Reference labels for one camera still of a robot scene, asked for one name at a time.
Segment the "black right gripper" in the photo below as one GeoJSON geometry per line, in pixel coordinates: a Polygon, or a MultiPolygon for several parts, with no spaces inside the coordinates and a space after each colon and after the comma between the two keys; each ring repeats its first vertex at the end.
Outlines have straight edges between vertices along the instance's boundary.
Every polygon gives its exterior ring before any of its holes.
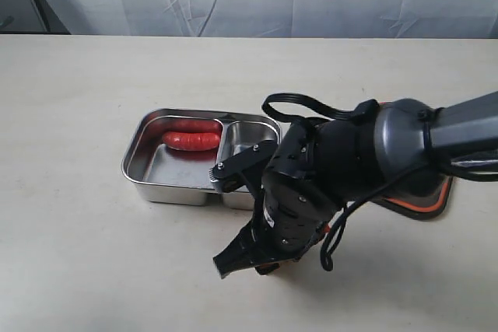
{"type": "Polygon", "coordinates": [[[251,222],[213,257],[221,279],[248,268],[270,274],[299,261],[346,206],[346,178],[336,172],[289,175],[267,168],[249,179],[248,189],[255,197],[251,222]]]}

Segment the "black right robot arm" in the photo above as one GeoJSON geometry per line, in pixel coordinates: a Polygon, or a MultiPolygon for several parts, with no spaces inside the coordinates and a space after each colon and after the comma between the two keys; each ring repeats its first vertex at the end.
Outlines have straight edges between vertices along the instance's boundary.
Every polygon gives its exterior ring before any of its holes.
{"type": "Polygon", "coordinates": [[[497,179],[495,93],[450,107],[367,100],[353,110],[276,93],[262,109],[289,125],[285,136],[248,146],[209,173],[218,192],[246,187],[254,198],[251,220],[213,259],[221,277],[248,268],[269,274],[314,245],[331,271],[349,216],[367,202],[428,197],[451,178],[497,179]]]}

